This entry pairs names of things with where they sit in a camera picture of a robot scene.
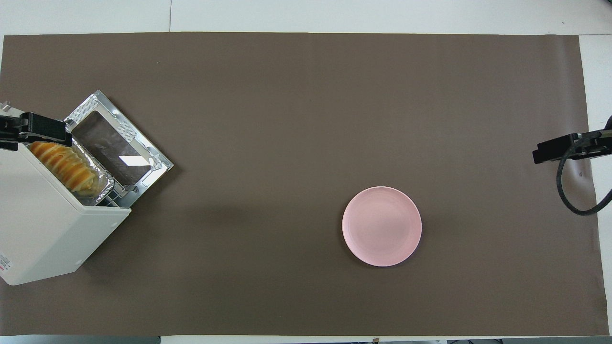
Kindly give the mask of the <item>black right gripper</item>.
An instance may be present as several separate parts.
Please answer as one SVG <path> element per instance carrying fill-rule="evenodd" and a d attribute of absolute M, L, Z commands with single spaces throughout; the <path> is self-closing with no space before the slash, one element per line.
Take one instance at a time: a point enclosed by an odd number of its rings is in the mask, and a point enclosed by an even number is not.
<path fill-rule="evenodd" d="M 547 161 L 559 161 L 562 156 L 572 147 L 569 159 L 582 160 L 592 159 L 611 154 L 612 131 L 597 130 L 586 133 L 571 133 L 547 140 L 537 145 L 533 151 L 533 161 L 540 164 Z"/>

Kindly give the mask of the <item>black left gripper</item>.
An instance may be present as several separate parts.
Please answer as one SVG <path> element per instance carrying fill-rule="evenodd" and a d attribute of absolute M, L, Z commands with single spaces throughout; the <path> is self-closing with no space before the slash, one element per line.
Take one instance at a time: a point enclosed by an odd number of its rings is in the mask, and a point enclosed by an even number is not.
<path fill-rule="evenodd" d="M 24 112 L 19 116 L 0 116 L 0 148 L 17 151 L 19 143 L 35 142 L 71 147 L 73 136 L 67 131 L 65 122 L 32 112 Z"/>

